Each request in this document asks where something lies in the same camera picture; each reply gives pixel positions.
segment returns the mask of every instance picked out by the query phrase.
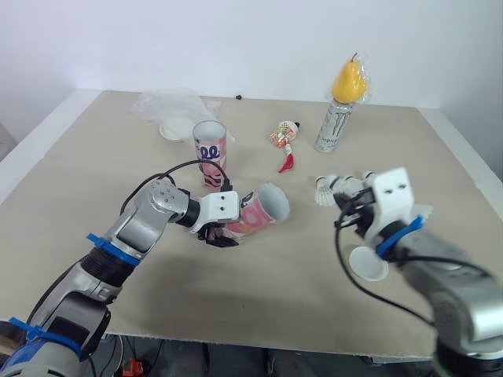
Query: yellow pear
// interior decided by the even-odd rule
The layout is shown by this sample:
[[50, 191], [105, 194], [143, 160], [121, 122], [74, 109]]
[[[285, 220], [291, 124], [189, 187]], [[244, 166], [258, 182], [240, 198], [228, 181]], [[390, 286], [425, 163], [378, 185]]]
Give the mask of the yellow pear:
[[355, 57], [356, 54], [343, 66], [332, 87], [334, 100], [341, 104], [352, 104], [365, 94], [365, 79], [362, 76], [360, 64], [355, 60]]

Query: table edge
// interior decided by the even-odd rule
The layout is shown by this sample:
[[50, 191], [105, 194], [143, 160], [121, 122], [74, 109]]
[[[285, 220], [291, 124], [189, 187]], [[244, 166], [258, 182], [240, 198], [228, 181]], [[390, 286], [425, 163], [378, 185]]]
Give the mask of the table edge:
[[419, 112], [454, 154], [475, 186], [503, 221], [503, 183], [483, 158], [437, 108], [418, 108]]
[[0, 204], [100, 93], [73, 91], [0, 162]]

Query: blue cable tie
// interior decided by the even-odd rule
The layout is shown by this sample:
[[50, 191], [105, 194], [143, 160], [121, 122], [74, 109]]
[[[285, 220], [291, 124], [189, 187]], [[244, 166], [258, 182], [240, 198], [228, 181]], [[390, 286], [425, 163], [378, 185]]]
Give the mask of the blue cable tie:
[[107, 251], [108, 253], [116, 256], [121, 261], [125, 261], [126, 263], [129, 263], [130, 265], [139, 265], [140, 264], [139, 259], [133, 258], [130, 255], [124, 253], [122, 250], [120, 250], [118, 247], [115, 247], [114, 245], [109, 243], [103, 237], [98, 237], [93, 233], [89, 233], [86, 238], [89, 241], [91, 241], [92, 243], [94, 243], [95, 247], [99, 247], [100, 249]]
[[35, 340], [36, 338], [51, 340], [53, 342], [60, 343], [63, 346], [67, 346], [69, 349], [75, 352], [79, 358], [82, 356], [82, 350], [80, 348], [80, 345], [77, 342], [71, 340], [70, 338], [67, 338], [66, 336], [54, 334], [53, 332], [44, 331], [42, 327], [38, 325], [30, 326], [29, 324], [25, 324], [22, 320], [18, 320], [15, 317], [12, 317], [9, 320], [9, 322], [14, 326], [17, 326], [25, 330], [27, 333], [26, 338], [28, 340]]
[[381, 245], [379, 245], [376, 249], [377, 255], [379, 255], [380, 258], [384, 259], [386, 251], [390, 247], [393, 247], [398, 241], [400, 241], [402, 237], [423, 227], [424, 227], [424, 218], [423, 216], [418, 215], [414, 219], [414, 221], [412, 221], [409, 224], [409, 226], [405, 227], [404, 229], [398, 230], [393, 236], [388, 237]]

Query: white wall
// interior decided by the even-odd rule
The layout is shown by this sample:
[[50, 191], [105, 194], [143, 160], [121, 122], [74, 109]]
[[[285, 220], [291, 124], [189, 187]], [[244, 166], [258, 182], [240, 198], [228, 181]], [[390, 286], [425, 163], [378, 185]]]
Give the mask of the white wall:
[[20, 140], [74, 87], [323, 101], [358, 49], [373, 103], [441, 108], [501, 177], [502, 14], [501, 0], [5, 0], [0, 122]]

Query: energy drink can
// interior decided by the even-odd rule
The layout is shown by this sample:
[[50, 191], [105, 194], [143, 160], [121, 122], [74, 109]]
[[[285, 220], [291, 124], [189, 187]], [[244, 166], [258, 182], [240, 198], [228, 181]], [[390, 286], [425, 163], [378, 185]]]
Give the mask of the energy drink can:
[[354, 104], [340, 104], [332, 100], [314, 147], [320, 152], [331, 152], [339, 143]]

